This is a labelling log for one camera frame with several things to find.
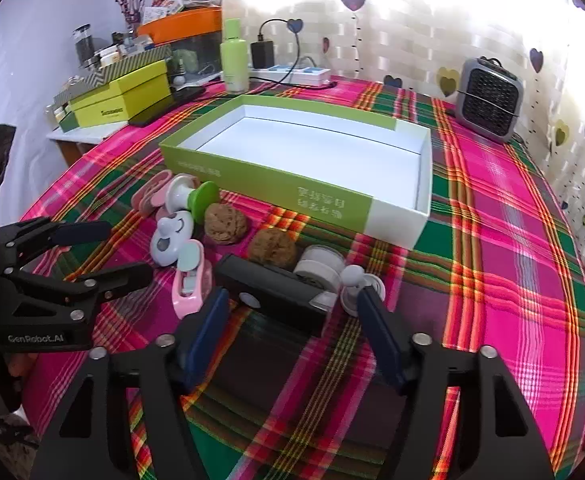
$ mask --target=orange tray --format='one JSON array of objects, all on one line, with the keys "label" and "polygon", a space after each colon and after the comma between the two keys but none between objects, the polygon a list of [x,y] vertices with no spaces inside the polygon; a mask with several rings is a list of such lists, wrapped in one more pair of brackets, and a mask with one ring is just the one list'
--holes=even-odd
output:
[{"label": "orange tray", "polygon": [[169,41],[183,40],[192,36],[221,30],[221,9],[193,9],[178,12],[141,25],[137,34],[147,34],[155,45]]}]

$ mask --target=space heater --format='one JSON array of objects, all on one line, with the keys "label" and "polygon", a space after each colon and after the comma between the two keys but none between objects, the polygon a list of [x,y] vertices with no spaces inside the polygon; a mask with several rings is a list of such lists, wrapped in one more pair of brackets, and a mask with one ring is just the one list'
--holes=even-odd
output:
[{"label": "space heater", "polygon": [[498,59],[469,59],[463,64],[455,116],[472,131],[508,142],[524,97],[524,86]]}]

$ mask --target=power strip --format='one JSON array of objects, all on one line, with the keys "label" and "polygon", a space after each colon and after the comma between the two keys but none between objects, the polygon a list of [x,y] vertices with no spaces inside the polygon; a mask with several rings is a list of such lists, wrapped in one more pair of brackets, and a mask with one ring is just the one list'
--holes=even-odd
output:
[{"label": "power strip", "polygon": [[[288,73],[288,70],[290,70],[290,66],[276,65],[271,68],[252,69],[250,70],[250,76],[271,81],[281,81],[282,77]],[[283,82],[294,85],[324,86],[330,83],[331,74],[332,72],[329,68],[319,66],[296,68]]]}]

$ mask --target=storage box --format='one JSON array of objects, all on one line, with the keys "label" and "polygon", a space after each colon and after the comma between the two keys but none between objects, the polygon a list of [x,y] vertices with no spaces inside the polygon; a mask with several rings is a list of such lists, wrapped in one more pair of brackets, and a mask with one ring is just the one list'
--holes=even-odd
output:
[{"label": "storage box", "polygon": [[116,123],[134,117],[170,95],[166,62],[130,72],[70,101],[80,126]]},{"label": "storage box", "polygon": [[430,215],[430,130],[373,112],[239,96],[160,148],[175,172],[407,249]]},{"label": "storage box", "polygon": [[79,123],[77,123],[75,112],[70,112],[61,121],[59,121],[59,126],[61,127],[62,132],[69,132],[70,130],[78,128]]},{"label": "storage box", "polygon": [[201,84],[221,73],[221,9],[191,9],[141,25],[155,44],[172,51],[168,78],[183,76],[186,84]]},{"label": "storage box", "polygon": [[60,106],[65,106],[73,99],[77,99],[83,94],[87,94],[91,90],[95,90],[115,79],[119,79],[130,72],[139,70],[162,59],[169,59],[171,55],[172,53],[168,45],[158,46],[150,50],[137,52],[137,54],[125,56],[124,59],[100,68],[96,72],[82,70],[83,74],[79,81],[72,83],[68,88],[55,95],[54,108],[57,109]]}]

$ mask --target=window curtain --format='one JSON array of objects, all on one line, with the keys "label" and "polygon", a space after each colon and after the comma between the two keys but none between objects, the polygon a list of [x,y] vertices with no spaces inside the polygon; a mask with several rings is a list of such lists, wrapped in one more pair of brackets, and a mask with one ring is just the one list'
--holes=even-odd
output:
[{"label": "window curtain", "polygon": [[[224,0],[223,13],[242,19],[249,43],[267,19],[301,20],[296,25],[301,25],[302,57],[337,75],[449,102],[457,99],[466,59],[500,60],[524,83],[515,131],[553,184],[585,262],[585,8],[580,0]],[[269,23],[264,33],[274,41],[277,63],[295,60],[295,38],[283,23]]]}]

